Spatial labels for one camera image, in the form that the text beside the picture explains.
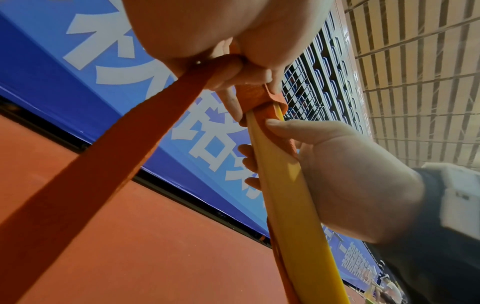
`yellow stick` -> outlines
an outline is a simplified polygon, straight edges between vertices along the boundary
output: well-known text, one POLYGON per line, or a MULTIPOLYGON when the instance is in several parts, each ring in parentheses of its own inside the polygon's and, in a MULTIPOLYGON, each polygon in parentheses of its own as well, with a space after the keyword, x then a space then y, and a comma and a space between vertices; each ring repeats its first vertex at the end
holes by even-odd
POLYGON ((252 111, 246 118, 268 220, 300 301, 349 304, 300 164, 268 139, 252 111))

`black jacket sleeve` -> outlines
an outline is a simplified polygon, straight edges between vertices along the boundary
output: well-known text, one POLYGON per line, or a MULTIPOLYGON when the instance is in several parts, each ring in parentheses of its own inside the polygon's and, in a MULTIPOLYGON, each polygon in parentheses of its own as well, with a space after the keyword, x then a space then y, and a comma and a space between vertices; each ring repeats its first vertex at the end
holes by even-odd
POLYGON ((480 303, 480 241, 441 226, 440 173, 416 171, 426 191, 414 225, 395 242, 369 247, 403 280, 411 303, 480 303))

